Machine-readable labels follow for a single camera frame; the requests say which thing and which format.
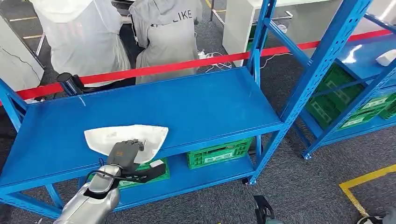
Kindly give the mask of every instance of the red barrier tape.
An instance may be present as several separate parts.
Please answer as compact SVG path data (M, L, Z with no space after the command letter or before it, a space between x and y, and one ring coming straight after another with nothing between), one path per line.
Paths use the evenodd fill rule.
M391 32L389 30L378 30L378 31L364 33L364 34L353 35L348 39L348 41L363 40L363 39L368 39L368 38L387 35L387 34L391 34ZM319 45L319 41L315 41L315 42L301 43L301 44L298 44L297 46L300 49L305 50L305 49L315 48L318 45ZM269 56L269 55L282 54L282 53L287 53L287 52L289 52L289 50L287 49L287 47L284 47L284 46L276 47L276 48L268 48L268 49L263 49L261 56ZM84 84L100 83L100 82L112 81L112 80L117 80L117 79L147 76L147 75L151 75L151 74L158 74L158 73L163 73L163 72L168 72L168 71L197 68L197 67L207 66L207 65L216 64L216 63L238 61L238 60L248 59L248 58L249 58L249 52L238 53L238 54L233 54L233 55L223 55L223 56L216 56L216 57L212 57L212 58L193 60L193 61L187 61L187 62L181 62L181 63L164 64L164 65L158 65L158 66L154 66L154 67L139 68L139 69L133 69L133 70L127 70L127 71L117 71L117 72L111 72L111 73L106 73L106 74L85 76L85 77L81 77L81 81ZM59 83L52 83L49 85L39 86L39 87L32 88L32 89L21 90L21 91L18 91L17 93L20 97L22 97L22 99L31 99L31 98L46 96L46 95L50 95L50 94L62 92L62 91L63 91L63 89Z

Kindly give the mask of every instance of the lower shelf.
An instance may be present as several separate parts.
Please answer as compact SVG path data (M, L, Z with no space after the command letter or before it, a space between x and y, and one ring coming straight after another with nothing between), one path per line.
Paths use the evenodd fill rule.
M170 179L121 190L121 200L114 211L162 200L220 183L251 176L254 173L250 157L189 169L185 154L168 157Z
M322 145L328 145L337 141L349 139L373 131L378 131L394 125L396 125L396 116L386 120L382 119L380 116L375 116L367 123L334 132Z
M305 108L301 111L299 117L301 118L301 120L303 120L308 130L311 131L311 133L315 136L315 138L318 138L323 133L324 130L320 127L320 125L316 122L316 120L309 114L309 112ZM396 125L396 116L386 120L382 119L379 116L375 116L367 123L337 130L336 132L332 133L329 137L327 137L326 141L324 141L320 145L321 146L328 145L337 141L349 139L373 131L378 131L383 128L391 127L394 125Z

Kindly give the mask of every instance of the gray hoodie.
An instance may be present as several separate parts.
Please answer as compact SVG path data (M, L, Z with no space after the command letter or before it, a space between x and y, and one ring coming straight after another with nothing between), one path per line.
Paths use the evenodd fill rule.
M139 46L146 48L136 59L136 67L198 59L194 22L202 20L200 0L137 0L129 8ZM185 69L136 79L137 84L193 75Z

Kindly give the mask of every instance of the blue metal shelf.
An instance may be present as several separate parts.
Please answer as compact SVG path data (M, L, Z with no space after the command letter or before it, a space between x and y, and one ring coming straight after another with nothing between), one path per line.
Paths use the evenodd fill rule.
M250 157L189 169L184 154L168 157L170 179L138 185L121 191L115 211L162 200L179 194L252 175L255 171Z
M301 120L305 123L308 130L314 135L315 138L319 138L324 132L317 121L306 109L303 109L299 115ZM320 143L320 146L328 145L340 140L353 138L362 134L378 131L386 127L390 127L396 124L396 116L390 119L383 119L379 116L375 116L369 122L363 123L350 128L340 129L328 135L326 140Z
M35 187L63 173L97 167L99 158L106 156L88 148L84 130L133 124L169 128L156 158L283 126L246 67L32 104L4 165L0 189L23 183L27 188L18 189L24 190L37 178L46 177ZM26 167L35 171L26 172Z
M386 68L380 65L376 58L394 48L396 48L395 34L349 42L339 52L336 63L357 80L373 77ZM396 77L392 77L376 95L395 91Z
M344 111L341 112L338 118L336 118L324 130L308 113L308 111L305 109L301 111L299 117L315 137L315 140L312 143L309 142L304 133L295 126L302 141L307 145L307 149L303 152L303 157L305 159L310 159L311 154L320 146L380 130L396 124L396 118L384 120L379 116L375 116L367 123L339 130L339 127L370 99L388 95L396 91L396 60L392 61L390 65L386 67L380 65L376 61L378 56L395 48L396 29L394 26L385 24L372 15L366 14L365 17L382 27L389 29L393 34L350 42L341 48L335 62L357 79L357 81L352 82L349 85L361 82L365 85L365 89ZM327 93L327 91L317 93L316 95L324 93Z
M302 109L301 113L299 114L299 118L303 120L308 130L310 130L315 138L319 138L319 136L323 133L322 127L305 108Z
M246 67L33 105L0 79L0 100L19 132L0 176L0 201L58 217L63 202L53 183L79 177L82 184L82 176L104 157L88 148L83 131L133 124L169 128L156 158L168 157L171 179L122 190L116 210L243 177L255 184L371 1L343 1L311 59L271 21L276 0L264 0ZM259 57L268 31L304 67L279 116L260 89ZM271 138L262 146L261 134L269 132ZM256 136L254 166L245 156L189 170L182 154L251 136ZM18 193L43 185L56 207Z
M322 145L328 145L343 139L353 138L362 134L378 131L394 125L396 125L396 117L385 120L382 119L380 116L375 116L367 123L335 131L324 141Z

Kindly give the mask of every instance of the gray carpet floor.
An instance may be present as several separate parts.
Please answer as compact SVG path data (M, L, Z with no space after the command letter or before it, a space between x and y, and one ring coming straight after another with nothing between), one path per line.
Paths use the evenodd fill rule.
M202 3L204 21L197 26L198 49L225 54L221 46L222 25L216 19L213 22L209 21L210 10L204 0ZM26 2L19 0L5 0L0 8L9 19L28 17L33 13ZM216 8L224 9L225 1L218 0ZM224 19L225 13L219 14ZM32 23L35 24L35 32L23 28L31 26L30 24L14 22L13 26L22 36L41 34L40 25ZM38 44L34 40L27 43L33 50ZM279 45L280 43L270 35L267 47ZM50 68L49 55L50 48L46 44L40 54L40 60L47 66L42 84L55 80L55 74ZM210 66L201 68L200 71L208 68ZM275 57L262 69L262 90L278 112L281 111L301 72L302 68L293 56L289 55ZM0 136L4 135L0 137L1 168L16 132L3 111L0 113L0 125ZM246 186L240 180L224 183L113 213L107 218L106 223L255 224L253 195L265 195L274 207L277 218L287 224L353 224L360 214L341 191L339 184L396 164L395 131L396 128L391 127L321 147L312 160L304 161L300 156L304 145L291 129L256 185ZM356 186L351 191L370 214L384 214L389 206L396 206L395 177L395 174L389 174ZM56 187L66 202L76 193L77 181L60 182ZM44 188L31 189L24 193L51 203ZM53 222L40 215L0 204L2 224L32 224L41 218L42 224Z

